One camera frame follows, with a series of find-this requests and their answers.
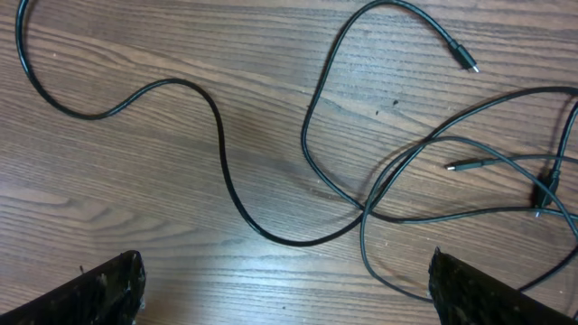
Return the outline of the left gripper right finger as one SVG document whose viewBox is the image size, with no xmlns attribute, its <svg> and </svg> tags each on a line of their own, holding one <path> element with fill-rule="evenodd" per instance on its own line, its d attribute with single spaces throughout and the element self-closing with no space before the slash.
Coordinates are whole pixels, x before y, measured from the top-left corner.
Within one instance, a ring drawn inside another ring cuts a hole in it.
<svg viewBox="0 0 578 325">
<path fill-rule="evenodd" d="M 434 251 L 429 291 L 442 325 L 577 325 L 460 259 Z"/>
</svg>

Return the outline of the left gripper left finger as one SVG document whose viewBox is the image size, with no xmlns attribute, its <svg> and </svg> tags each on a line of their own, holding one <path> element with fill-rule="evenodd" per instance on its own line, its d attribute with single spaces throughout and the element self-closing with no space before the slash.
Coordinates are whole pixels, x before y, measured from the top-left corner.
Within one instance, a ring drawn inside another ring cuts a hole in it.
<svg viewBox="0 0 578 325">
<path fill-rule="evenodd" d="M 132 325 L 143 308 L 143 258 L 128 250 L 1 315 L 1 325 Z"/>
</svg>

